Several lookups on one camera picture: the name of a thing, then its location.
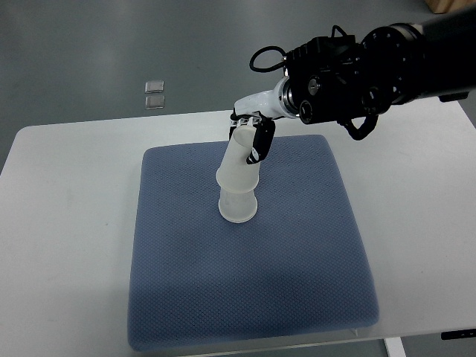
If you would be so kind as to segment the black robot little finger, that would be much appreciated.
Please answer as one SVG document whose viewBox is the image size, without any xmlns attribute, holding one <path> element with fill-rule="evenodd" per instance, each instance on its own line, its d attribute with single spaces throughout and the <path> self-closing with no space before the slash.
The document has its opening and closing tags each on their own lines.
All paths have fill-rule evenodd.
<svg viewBox="0 0 476 357">
<path fill-rule="evenodd" d="M 230 126 L 229 133 L 228 133 L 228 140 L 232 138 L 234 130 L 235 130 L 235 126 Z"/>
</svg>

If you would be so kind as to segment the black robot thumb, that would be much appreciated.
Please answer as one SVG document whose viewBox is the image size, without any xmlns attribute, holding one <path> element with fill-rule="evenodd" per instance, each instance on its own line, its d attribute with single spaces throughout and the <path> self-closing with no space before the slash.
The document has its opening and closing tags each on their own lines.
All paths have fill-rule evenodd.
<svg viewBox="0 0 476 357">
<path fill-rule="evenodd" d="M 254 138 L 251 153 L 246 158 L 246 164 L 257 164 L 266 159 L 274 138 L 276 124 L 272 119 L 261 120 L 254 124 Z"/>
</svg>

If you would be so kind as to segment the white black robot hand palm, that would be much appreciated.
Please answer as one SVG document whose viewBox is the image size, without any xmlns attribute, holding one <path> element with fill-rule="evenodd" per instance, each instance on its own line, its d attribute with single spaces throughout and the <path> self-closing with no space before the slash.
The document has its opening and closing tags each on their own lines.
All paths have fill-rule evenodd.
<svg viewBox="0 0 476 357">
<path fill-rule="evenodd" d="M 251 94 L 236 101 L 232 120 L 238 121 L 241 118 L 259 118 L 260 116 L 271 119 L 287 118 L 289 110 L 283 101 L 287 82 L 288 80 L 280 80 L 272 90 Z"/>
</svg>

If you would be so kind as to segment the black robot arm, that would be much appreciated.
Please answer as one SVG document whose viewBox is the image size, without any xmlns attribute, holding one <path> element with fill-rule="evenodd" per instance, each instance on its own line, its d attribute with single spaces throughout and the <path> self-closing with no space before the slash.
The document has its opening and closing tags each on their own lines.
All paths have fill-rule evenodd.
<svg viewBox="0 0 476 357">
<path fill-rule="evenodd" d="M 232 129 L 256 129 L 248 164 L 266 158 L 280 118 L 335 122 L 360 141 L 392 106 L 466 99 L 475 89 L 475 8 L 380 27 L 361 41 L 334 26 L 329 36 L 282 51 L 275 68 L 283 71 L 278 84 L 238 100 L 231 114 Z"/>
</svg>

